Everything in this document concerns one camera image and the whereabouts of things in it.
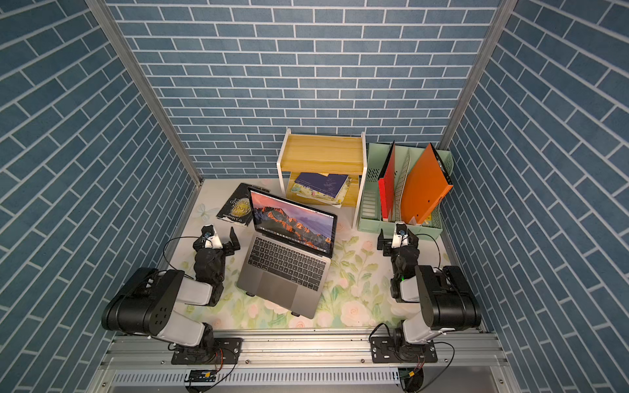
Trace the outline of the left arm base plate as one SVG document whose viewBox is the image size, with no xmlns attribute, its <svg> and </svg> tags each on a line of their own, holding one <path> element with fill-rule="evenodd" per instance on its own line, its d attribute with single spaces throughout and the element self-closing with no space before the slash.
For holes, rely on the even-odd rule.
<svg viewBox="0 0 629 393">
<path fill-rule="evenodd" d="M 215 338 L 211 345 L 195 347 L 176 345 L 172 365 L 236 365 L 242 351 L 241 337 Z"/>
</svg>

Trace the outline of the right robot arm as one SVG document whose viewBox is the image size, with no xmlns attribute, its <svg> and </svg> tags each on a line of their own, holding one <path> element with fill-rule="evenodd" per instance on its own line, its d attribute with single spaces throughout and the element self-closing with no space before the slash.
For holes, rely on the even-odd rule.
<svg viewBox="0 0 629 393">
<path fill-rule="evenodd" d="M 391 258 L 393 300 L 400 306 L 418 305 L 420 311 L 386 337 L 372 340 L 375 358 L 434 363 L 437 358 L 430 351 L 436 337 L 480 326 L 481 307 L 461 268 L 421 265 L 419 237 L 404 224 L 398 224 L 390 238 L 378 234 L 377 249 Z"/>
</svg>

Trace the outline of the floral table mat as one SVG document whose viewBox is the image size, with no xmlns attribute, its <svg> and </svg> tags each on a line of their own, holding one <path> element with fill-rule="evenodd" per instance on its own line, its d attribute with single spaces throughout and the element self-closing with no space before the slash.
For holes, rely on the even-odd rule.
<svg viewBox="0 0 629 393">
<path fill-rule="evenodd" d="M 217 218 L 219 210 L 236 190 L 240 179 L 206 180 L 188 214 L 179 240 L 168 246 L 168 259 L 174 267 L 193 275 L 193 241 L 207 224 L 228 240 L 232 225 Z M 214 307 L 178 305 L 177 311 L 190 319 L 211 324 L 216 330 L 272 328 L 372 328 L 386 323 L 395 327 L 402 319 L 419 314 L 417 304 L 398 303 L 390 293 L 391 262 L 376 248 L 377 234 L 362 233 L 352 227 L 352 208 L 332 208 L 338 217 L 332 267 L 323 287 L 313 319 L 296 317 L 273 302 L 251 297 L 236 283 L 254 236 L 251 225 L 234 230 L 241 250 L 226 262 L 224 292 Z"/>
</svg>

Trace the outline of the red file folder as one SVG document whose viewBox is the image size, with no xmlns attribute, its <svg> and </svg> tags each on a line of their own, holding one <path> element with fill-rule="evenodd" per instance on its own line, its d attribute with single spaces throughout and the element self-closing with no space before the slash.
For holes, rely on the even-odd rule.
<svg viewBox="0 0 629 393">
<path fill-rule="evenodd" d="M 396 145 L 393 142 L 388 149 L 388 155 L 385 158 L 383 167 L 378 177 L 378 191 L 383 221 L 389 221 L 389 219 L 391 219 L 394 205 L 395 151 Z"/>
</svg>

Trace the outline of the black folding laptop stand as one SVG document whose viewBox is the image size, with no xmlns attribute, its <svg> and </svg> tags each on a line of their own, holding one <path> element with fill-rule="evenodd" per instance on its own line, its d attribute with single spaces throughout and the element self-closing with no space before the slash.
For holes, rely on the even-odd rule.
<svg viewBox="0 0 629 393">
<path fill-rule="evenodd" d="M 276 303 L 273 303 L 272 301 L 267 301 L 264 300 L 264 305 L 267 309 L 270 309 L 271 311 L 275 312 L 275 314 L 291 314 L 293 316 L 299 317 L 299 314 L 296 314 L 292 311 L 290 311 L 289 309 L 284 308 L 283 306 L 280 306 Z"/>
</svg>

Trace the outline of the orange file folder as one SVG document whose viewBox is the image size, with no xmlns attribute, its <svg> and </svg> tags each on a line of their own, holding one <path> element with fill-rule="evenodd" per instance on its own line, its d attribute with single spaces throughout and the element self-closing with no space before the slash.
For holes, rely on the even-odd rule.
<svg viewBox="0 0 629 393">
<path fill-rule="evenodd" d="M 452 188 L 441 157 L 429 144 L 406 177 L 401 219 L 406 224 L 421 225 Z"/>
</svg>

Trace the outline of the aluminium mounting rail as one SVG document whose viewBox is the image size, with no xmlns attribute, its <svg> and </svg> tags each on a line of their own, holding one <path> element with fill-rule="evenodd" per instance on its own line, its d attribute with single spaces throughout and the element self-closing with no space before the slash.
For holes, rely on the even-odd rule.
<svg viewBox="0 0 629 393">
<path fill-rule="evenodd" d="M 214 365 L 174 365 L 163 342 L 116 337 L 90 392 L 183 392 L 193 370 L 216 372 L 199 383 L 209 392 L 401 391 L 413 363 L 379 360 L 366 328 L 226 330 L 216 334 L 229 348 Z M 496 334 L 468 330 L 440 336 L 429 347 L 423 392 L 517 392 L 518 384 Z"/>
</svg>

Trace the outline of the dark blue book on shelf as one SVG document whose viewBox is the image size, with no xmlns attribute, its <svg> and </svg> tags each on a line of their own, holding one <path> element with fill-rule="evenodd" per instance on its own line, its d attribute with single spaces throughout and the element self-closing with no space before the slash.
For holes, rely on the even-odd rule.
<svg viewBox="0 0 629 393">
<path fill-rule="evenodd" d="M 301 173 L 296 178 L 292 191 L 306 196 L 330 197 L 337 199 L 344 190 L 348 180 L 347 175 L 320 173 Z"/>
</svg>

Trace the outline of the grey laptop computer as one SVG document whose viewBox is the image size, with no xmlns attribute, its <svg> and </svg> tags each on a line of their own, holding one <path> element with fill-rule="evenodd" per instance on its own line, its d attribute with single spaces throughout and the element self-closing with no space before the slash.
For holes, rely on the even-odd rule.
<svg viewBox="0 0 629 393">
<path fill-rule="evenodd" d="M 332 264 L 337 216 L 250 188 L 255 230 L 237 288 L 313 319 Z"/>
</svg>

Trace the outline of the black book with gold emblem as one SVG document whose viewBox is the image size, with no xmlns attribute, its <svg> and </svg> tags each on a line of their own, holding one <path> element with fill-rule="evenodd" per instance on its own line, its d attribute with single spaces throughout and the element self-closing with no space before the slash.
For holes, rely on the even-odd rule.
<svg viewBox="0 0 629 393">
<path fill-rule="evenodd" d="M 216 218 L 231 224 L 247 227 L 252 221 L 252 208 L 250 203 L 250 188 L 256 191 L 268 193 L 268 189 L 260 186 L 240 183 L 228 198 L 224 206 L 219 210 Z"/>
</svg>

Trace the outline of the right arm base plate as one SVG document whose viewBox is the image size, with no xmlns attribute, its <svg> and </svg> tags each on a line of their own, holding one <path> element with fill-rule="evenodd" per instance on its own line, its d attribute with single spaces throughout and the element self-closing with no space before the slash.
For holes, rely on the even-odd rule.
<svg viewBox="0 0 629 393">
<path fill-rule="evenodd" d="M 434 364 L 437 352 L 432 344 L 411 345 L 404 340 L 396 342 L 393 337 L 371 337 L 370 355 L 375 364 Z"/>
</svg>

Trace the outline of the small black electronics board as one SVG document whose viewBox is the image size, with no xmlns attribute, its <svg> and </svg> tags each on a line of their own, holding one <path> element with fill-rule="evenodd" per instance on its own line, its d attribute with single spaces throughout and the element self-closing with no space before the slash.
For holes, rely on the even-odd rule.
<svg viewBox="0 0 629 393">
<path fill-rule="evenodd" d="M 217 373 L 218 372 L 216 370 L 209 369 L 191 370 L 184 382 L 188 385 L 193 385 L 195 383 L 208 385 L 216 382 Z"/>
</svg>

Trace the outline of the light magazines under blue book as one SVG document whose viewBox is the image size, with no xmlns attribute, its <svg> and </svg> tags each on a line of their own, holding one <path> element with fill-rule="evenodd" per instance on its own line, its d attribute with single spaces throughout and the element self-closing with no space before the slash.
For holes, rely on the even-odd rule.
<svg viewBox="0 0 629 393">
<path fill-rule="evenodd" d="M 301 173 L 291 191 L 300 197 L 340 208 L 350 185 L 348 175 Z"/>
</svg>

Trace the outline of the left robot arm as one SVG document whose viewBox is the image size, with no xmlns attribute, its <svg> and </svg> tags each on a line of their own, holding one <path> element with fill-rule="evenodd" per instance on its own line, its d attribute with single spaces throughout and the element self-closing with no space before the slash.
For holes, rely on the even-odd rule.
<svg viewBox="0 0 629 393">
<path fill-rule="evenodd" d="M 217 306 L 224 291 L 226 259 L 240 249 L 234 230 L 222 242 L 214 226 L 203 227 L 193 243 L 194 277 L 177 269 L 137 269 L 104 309 L 101 325 L 172 344 L 174 365 L 217 364 L 227 353 L 236 354 L 240 339 L 215 339 L 211 324 L 192 320 L 175 306 Z"/>
</svg>

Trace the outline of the mint green file organizer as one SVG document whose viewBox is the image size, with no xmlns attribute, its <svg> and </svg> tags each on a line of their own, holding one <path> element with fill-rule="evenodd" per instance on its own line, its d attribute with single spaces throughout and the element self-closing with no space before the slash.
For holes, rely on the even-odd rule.
<svg viewBox="0 0 629 393">
<path fill-rule="evenodd" d="M 413 169 L 415 162 L 424 152 L 424 148 L 404 147 L 396 145 L 395 151 L 395 198 L 392 216 L 389 221 L 383 221 L 381 215 L 380 198 L 378 191 L 378 177 L 383 167 L 388 149 L 391 144 L 371 143 L 367 150 L 368 172 L 365 188 L 361 198 L 360 218 L 358 229 L 361 232 L 378 233 L 383 230 L 386 233 L 393 231 L 396 221 L 401 219 L 401 198 L 405 187 L 406 177 Z M 443 165 L 450 176 L 454 168 L 453 156 L 448 151 L 437 150 Z M 421 225 L 405 224 L 414 234 L 428 234 L 438 238 L 442 233 L 442 216 L 437 208 L 428 216 Z"/>
</svg>

